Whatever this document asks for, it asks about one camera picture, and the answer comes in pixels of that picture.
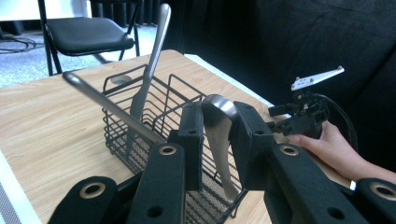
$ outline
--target metal spoon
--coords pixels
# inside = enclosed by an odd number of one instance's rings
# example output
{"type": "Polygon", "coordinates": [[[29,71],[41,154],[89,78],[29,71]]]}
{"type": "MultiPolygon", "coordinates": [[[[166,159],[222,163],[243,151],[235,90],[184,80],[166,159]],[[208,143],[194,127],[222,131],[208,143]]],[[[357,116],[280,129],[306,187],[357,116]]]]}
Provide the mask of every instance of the metal spoon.
{"type": "Polygon", "coordinates": [[[229,134],[238,112],[231,101],[217,94],[208,95],[201,103],[207,141],[220,175],[225,195],[235,200],[238,190],[233,185],[228,163],[229,134]]]}

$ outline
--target chair leg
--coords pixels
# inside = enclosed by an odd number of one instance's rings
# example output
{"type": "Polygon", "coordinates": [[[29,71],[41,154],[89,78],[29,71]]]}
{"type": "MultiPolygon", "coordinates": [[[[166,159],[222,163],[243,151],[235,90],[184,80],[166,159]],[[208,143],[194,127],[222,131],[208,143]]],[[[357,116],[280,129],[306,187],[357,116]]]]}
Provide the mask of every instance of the chair leg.
{"type": "MultiPolygon", "coordinates": [[[[139,57],[140,56],[139,34],[137,32],[136,24],[134,24],[134,48],[136,50],[136,57],[139,57]]],[[[124,53],[125,53],[125,49],[121,51],[119,61],[122,60],[124,53]]]]}
{"type": "Polygon", "coordinates": [[[136,24],[134,25],[134,45],[136,48],[136,57],[140,56],[139,33],[137,32],[136,24]]]}
{"type": "Polygon", "coordinates": [[[47,36],[44,35],[44,48],[46,50],[46,58],[47,58],[47,68],[49,72],[49,77],[53,76],[53,71],[52,71],[52,59],[50,56],[50,46],[47,40],[47,36]]]}
{"type": "Polygon", "coordinates": [[[63,71],[62,71],[61,63],[59,62],[58,51],[51,44],[49,44],[49,47],[52,54],[53,62],[55,63],[56,72],[57,74],[61,74],[63,71]]]}

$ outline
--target metal spatula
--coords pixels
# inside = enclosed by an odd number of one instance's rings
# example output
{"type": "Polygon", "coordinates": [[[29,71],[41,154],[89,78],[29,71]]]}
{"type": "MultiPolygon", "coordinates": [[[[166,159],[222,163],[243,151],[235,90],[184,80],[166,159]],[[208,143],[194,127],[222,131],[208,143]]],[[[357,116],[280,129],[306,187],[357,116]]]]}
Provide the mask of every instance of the metal spatula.
{"type": "MultiPolygon", "coordinates": [[[[157,34],[155,37],[154,47],[149,58],[148,66],[145,68],[145,71],[143,73],[143,84],[140,87],[140,90],[134,96],[131,104],[130,115],[135,119],[140,119],[142,117],[143,108],[149,92],[149,86],[151,84],[155,67],[157,66],[157,62],[160,57],[161,48],[163,47],[163,41],[165,40],[170,18],[171,8],[167,4],[161,4],[160,20],[158,22],[157,34]]],[[[135,139],[135,136],[136,132],[134,132],[134,130],[132,129],[128,129],[126,143],[128,148],[132,148],[132,143],[135,139]]]]}

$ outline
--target metal utensil handle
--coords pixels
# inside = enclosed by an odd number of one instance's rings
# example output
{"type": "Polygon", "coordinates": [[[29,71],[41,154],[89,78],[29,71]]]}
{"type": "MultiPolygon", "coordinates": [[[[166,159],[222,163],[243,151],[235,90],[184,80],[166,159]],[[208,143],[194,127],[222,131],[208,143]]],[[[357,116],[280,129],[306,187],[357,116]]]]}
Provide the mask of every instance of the metal utensil handle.
{"type": "Polygon", "coordinates": [[[163,143],[163,139],[152,130],[144,126],[138,119],[129,116],[125,111],[119,108],[116,104],[107,99],[101,92],[97,91],[94,87],[88,84],[85,80],[71,72],[63,74],[64,80],[77,90],[94,100],[97,104],[111,111],[117,117],[122,119],[128,126],[137,132],[142,138],[148,140],[152,145],[163,143]]]}
{"type": "Polygon", "coordinates": [[[168,4],[161,4],[160,6],[160,20],[158,21],[157,34],[155,35],[154,47],[149,58],[148,66],[144,71],[144,78],[152,79],[155,67],[157,66],[160,57],[161,49],[163,48],[163,41],[165,40],[166,31],[168,30],[169,21],[171,19],[171,8],[168,4]]]}

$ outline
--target human hand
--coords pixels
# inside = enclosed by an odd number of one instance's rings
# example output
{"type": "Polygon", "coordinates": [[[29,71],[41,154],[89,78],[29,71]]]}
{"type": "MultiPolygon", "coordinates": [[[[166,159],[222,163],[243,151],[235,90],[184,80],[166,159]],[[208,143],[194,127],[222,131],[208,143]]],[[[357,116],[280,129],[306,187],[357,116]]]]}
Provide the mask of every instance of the human hand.
{"type": "Polygon", "coordinates": [[[365,161],[341,135],[338,128],[329,121],[322,123],[322,133],[319,139],[301,134],[292,135],[293,144],[304,147],[330,165],[340,175],[357,180],[361,177],[360,169],[365,161]]]}

